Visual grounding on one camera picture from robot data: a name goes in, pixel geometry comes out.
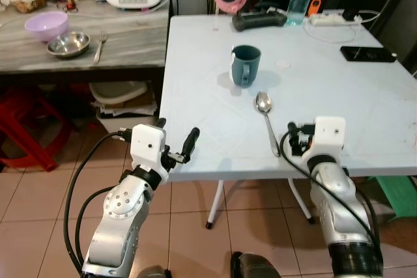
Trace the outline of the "green plastic stool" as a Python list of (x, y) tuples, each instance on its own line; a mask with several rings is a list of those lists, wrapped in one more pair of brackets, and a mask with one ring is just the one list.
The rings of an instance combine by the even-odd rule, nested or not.
[(375, 176), (394, 210), (391, 219), (417, 217), (417, 189), (411, 176)]

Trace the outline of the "steel spoon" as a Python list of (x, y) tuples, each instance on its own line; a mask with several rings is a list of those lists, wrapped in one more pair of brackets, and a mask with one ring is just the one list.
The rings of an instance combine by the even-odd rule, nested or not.
[(273, 108), (273, 103), (265, 91), (259, 91), (259, 93), (256, 94), (256, 97), (254, 100), (254, 107), (260, 114), (262, 114), (263, 118), (265, 118), (267, 132), (268, 132), (268, 140), (269, 140), (272, 153), (276, 157), (280, 157), (281, 152), (279, 148), (279, 143), (277, 142), (277, 139), (275, 138), (274, 130), (273, 130), (273, 127), (271, 126), (271, 121), (269, 120), (269, 112), (271, 112), (271, 109)]

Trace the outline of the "grey stone counter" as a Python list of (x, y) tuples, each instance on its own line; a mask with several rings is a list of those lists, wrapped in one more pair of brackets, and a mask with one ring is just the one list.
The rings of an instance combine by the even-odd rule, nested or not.
[[(91, 36), (89, 49), (69, 60), (48, 54), (45, 43), (25, 30), (29, 16), (12, 7), (0, 11), (0, 87), (93, 81), (161, 81), (169, 9), (126, 12), (93, 0), (77, 2), (69, 13), (72, 31)], [(108, 32), (100, 62), (93, 64), (100, 32)]]

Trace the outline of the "white power strip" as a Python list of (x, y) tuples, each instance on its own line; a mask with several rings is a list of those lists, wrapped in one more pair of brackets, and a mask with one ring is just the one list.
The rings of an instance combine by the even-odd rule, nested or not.
[(322, 13), (309, 17), (309, 24), (312, 26), (349, 26), (360, 25), (364, 21), (360, 16), (352, 17), (351, 20), (346, 20), (345, 17), (334, 13)]

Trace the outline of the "steel fork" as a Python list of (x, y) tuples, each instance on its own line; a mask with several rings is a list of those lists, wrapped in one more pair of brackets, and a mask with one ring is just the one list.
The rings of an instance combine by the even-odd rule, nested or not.
[(104, 49), (104, 45), (107, 42), (107, 40), (108, 40), (108, 32), (102, 30), (100, 32), (98, 47), (96, 47), (96, 52), (93, 57), (93, 64), (98, 64), (100, 62), (102, 50)]

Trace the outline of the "white folding table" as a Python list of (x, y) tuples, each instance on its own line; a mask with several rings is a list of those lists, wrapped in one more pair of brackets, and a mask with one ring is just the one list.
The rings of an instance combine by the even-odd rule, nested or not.
[[(260, 49), (250, 87), (229, 76), (233, 47)], [(267, 127), (254, 108), (265, 91), (273, 102), (277, 136), (288, 123), (312, 123), (331, 115), (346, 120), (341, 164), (351, 176), (417, 173), (417, 82), (397, 62), (348, 62), (340, 46), (376, 47), (360, 29), (326, 27), (318, 36), (301, 26), (238, 32), (226, 15), (173, 17), (164, 70), (160, 115), (167, 143), (180, 150), (199, 128), (191, 161), (170, 174), (173, 182), (298, 178), (269, 148)]]

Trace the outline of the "large purple plastic bowl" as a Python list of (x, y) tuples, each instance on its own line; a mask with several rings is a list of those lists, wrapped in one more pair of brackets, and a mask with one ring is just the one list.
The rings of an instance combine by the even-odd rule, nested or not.
[(30, 17), (24, 27), (35, 39), (48, 42), (68, 32), (69, 19), (63, 11), (48, 11)]

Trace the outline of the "black handheld device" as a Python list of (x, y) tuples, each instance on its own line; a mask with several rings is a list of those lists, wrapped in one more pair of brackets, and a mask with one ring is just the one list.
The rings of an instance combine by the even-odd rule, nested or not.
[(259, 11), (256, 13), (236, 14), (232, 17), (235, 31), (242, 32), (265, 26), (283, 26), (287, 16), (279, 11)]

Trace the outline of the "white plastic bin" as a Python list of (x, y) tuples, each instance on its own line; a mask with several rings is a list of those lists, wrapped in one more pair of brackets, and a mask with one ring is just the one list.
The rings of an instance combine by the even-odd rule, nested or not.
[(89, 83), (96, 119), (108, 132), (157, 121), (158, 103), (145, 81)]

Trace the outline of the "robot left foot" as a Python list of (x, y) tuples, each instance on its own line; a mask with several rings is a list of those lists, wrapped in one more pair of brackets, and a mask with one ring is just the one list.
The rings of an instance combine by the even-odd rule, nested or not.
[(169, 277), (169, 270), (157, 265), (157, 266), (149, 266), (140, 270), (140, 272), (137, 272), (137, 275), (135, 275), (134, 278), (170, 278), (170, 277)]

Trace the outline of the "red plastic stool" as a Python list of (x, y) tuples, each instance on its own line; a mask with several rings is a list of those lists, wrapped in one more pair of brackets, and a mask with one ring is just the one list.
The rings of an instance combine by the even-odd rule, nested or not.
[[(59, 133), (50, 143), (42, 145), (34, 130), (39, 119), (51, 115), (60, 123)], [(53, 171), (59, 167), (54, 156), (61, 152), (76, 129), (70, 120), (59, 113), (36, 87), (0, 87), (0, 165), (21, 169), (40, 166)], [(8, 156), (2, 150), (9, 140), (22, 150), (22, 157)]]

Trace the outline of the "dark blue mug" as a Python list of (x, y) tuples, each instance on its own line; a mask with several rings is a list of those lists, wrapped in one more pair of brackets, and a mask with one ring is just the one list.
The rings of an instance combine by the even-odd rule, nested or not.
[(229, 76), (233, 84), (247, 88), (258, 75), (261, 51), (249, 45), (235, 46), (231, 52)]

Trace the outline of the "black smartphone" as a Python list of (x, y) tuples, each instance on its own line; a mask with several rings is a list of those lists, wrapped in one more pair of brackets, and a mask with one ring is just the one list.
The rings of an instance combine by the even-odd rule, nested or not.
[(341, 46), (339, 50), (348, 62), (386, 62), (397, 61), (397, 55), (384, 47)]

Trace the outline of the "steel bowl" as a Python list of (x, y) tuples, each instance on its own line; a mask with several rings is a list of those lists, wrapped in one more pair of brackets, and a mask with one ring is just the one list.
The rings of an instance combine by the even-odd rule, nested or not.
[(50, 40), (46, 49), (53, 57), (68, 60), (86, 52), (90, 42), (90, 37), (83, 32), (71, 31)]

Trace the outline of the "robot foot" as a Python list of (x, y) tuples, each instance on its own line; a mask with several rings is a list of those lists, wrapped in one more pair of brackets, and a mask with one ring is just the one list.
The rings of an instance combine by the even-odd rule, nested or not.
[(262, 255), (235, 251), (231, 255), (230, 278), (282, 278), (280, 273)]
[(170, 277), (169, 277), (169, 270), (157, 265), (157, 266), (149, 266), (140, 270), (140, 272), (137, 272), (137, 275), (135, 275), (134, 278), (170, 278)]

